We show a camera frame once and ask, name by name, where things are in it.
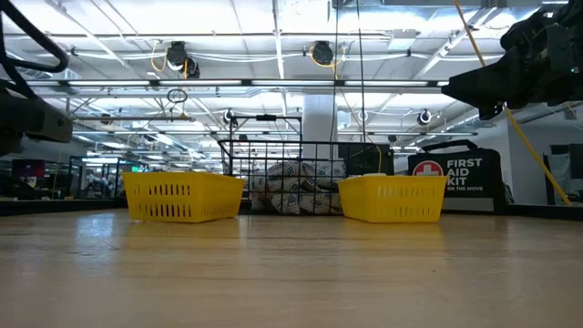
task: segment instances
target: red cross logo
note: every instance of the red cross logo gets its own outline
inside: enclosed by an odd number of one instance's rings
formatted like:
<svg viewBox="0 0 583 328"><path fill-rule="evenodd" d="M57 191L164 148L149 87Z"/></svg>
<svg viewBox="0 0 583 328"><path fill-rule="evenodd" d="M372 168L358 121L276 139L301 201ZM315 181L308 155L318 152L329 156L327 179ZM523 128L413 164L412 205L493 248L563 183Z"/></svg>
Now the red cross logo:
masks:
<svg viewBox="0 0 583 328"><path fill-rule="evenodd" d="M432 160L424 160L413 169L414 176L443 176L444 170Z"/></svg>

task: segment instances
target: black bag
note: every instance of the black bag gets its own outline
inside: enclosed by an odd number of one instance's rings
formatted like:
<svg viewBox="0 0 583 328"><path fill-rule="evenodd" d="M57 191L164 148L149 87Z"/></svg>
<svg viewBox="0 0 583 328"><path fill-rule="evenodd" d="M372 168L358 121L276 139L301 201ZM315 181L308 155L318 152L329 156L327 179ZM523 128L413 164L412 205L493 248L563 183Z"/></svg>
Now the black bag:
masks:
<svg viewBox="0 0 583 328"><path fill-rule="evenodd" d="M465 146L469 150L434 154L432 150ZM448 175L444 210L502 212L506 205L500 154L470 140L423 147L409 157L409 175Z"/></svg>

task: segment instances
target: plastic basket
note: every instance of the plastic basket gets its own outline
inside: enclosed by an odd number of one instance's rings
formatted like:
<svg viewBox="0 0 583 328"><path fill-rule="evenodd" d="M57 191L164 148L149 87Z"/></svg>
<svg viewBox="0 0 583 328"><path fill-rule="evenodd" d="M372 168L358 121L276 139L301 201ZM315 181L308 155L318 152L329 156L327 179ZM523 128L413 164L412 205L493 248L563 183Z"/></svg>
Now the plastic basket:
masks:
<svg viewBox="0 0 583 328"><path fill-rule="evenodd" d="M369 222L438 222L447 177L360 177L340 181L344 216Z"/></svg>
<svg viewBox="0 0 583 328"><path fill-rule="evenodd" d="M239 213L245 180L204 172L123 173L133 220L203 222Z"/></svg>

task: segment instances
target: cable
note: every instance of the cable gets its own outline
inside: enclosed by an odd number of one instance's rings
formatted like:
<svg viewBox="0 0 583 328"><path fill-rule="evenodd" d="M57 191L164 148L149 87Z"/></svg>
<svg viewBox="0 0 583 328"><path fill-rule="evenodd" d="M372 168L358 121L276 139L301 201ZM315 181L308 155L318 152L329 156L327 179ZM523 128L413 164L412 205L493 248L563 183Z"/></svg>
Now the cable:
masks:
<svg viewBox="0 0 583 328"><path fill-rule="evenodd" d="M361 53L361 88L363 94L363 135L366 136L366 122L364 121L364 62L363 62L363 31L361 30L361 7L360 0L356 0L356 20L358 23L358 43Z"/></svg>
<svg viewBox="0 0 583 328"><path fill-rule="evenodd" d="M346 95L344 94L344 90L342 88L340 88L340 92L343 94L344 102L346 102L346 107L348 107L348 109L350 110L350 114L352 115L352 117L354 119L354 122L356 122L356 124L358 125L358 127L362 130L363 129L363 126L361 126L361 124L358 122L358 118L354 115L353 108L351 108L350 104L348 103L348 99L346 98ZM372 143L376 147L376 150L379 152L379 169L378 169L378 172L377 173L381 173L382 167L383 167L383 152L373 142L373 140L368 135L365 135L365 136L369 140L369 142Z"/></svg>
<svg viewBox="0 0 583 328"><path fill-rule="evenodd" d="M152 55L155 55L157 45L158 45L158 42L154 42L154 48L152 49ZM166 48L166 50L164 51L164 64L162 65L161 69L156 67L156 63L154 63L154 57L152 57L149 60L150 64L152 64L152 68L154 68L156 71L158 71L160 73L164 72L164 69L166 69L166 57L167 56L168 56L168 48Z"/></svg>
<svg viewBox="0 0 583 328"><path fill-rule="evenodd" d="M459 1L454 0L454 5L455 5L455 9L457 9L457 13L459 14L459 17L462 19L462 22L464 23L465 31L467 32L467 36L470 38L470 42L472 43L472 47L474 48L474 51L476 52L476 55L480 59L480 63L482 64L482 67L485 67L486 61L484 61L484 58L482 57L482 53L478 49L476 41L474 40L474 36L472 35L472 31L470 30L470 27L467 25L467 22L464 19L464 13L462 13L462 8L460 7ZM518 136L520 136L522 141L525 143L528 150L530 151L530 154L537 162L538 166L545 172L545 175L547 176L547 179L550 181L550 183L553 185L553 188L555 188L558 195L561 197L561 199L563 200L563 202L565 202L565 204L567 206L573 206L573 204L571 204L571 201L568 199L567 194L565 194L565 191L563 191L561 186L559 186L557 180L555 179L555 177L553 177L553 174L547 169L547 166L545 165L545 163L543 163L542 159L540 159L537 152L535 151L535 149L532 147L532 145L528 141L527 136L525 136L524 132L522 132L522 129L518 125L517 121L514 119L512 112L510 111L510 109L506 105L506 102L503 104L503 107L504 107L504 111L506 113L506 116L508 117L508 120L510 120L510 123L512 124L512 127L517 131Z"/></svg>
<svg viewBox="0 0 583 328"><path fill-rule="evenodd" d="M337 6L338 9L336 9L336 32L334 34L334 65L332 65L332 63L329 66L325 66L325 65L321 65L319 63L317 63L314 59L313 59L313 46L310 48L310 58L312 59L312 62L320 67L330 67L333 71L333 81L334 81L334 87L332 89L332 126L330 127L330 157L333 160L333 146L332 146L332 139L333 139L333 135L334 135L334 131L337 129L336 125L336 111L338 110L338 108L336 107L336 80L338 79L338 77L336 76L336 65L338 64L338 25L340 23L340 7Z"/></svg>

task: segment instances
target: metal wire basket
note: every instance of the metal wire basket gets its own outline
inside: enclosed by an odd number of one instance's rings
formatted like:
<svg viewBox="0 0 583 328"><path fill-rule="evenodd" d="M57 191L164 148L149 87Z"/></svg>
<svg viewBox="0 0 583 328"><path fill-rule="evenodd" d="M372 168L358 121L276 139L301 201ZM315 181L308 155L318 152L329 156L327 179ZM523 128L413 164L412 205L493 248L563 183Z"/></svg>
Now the metal wire basket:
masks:
<svg viewBox="0 0 583 328"><path fill-rule="evenodd" d="M224 174L247 180L241 210L338 215L338 181L394 174L389 145L295 140L220 140Z"/></svg>

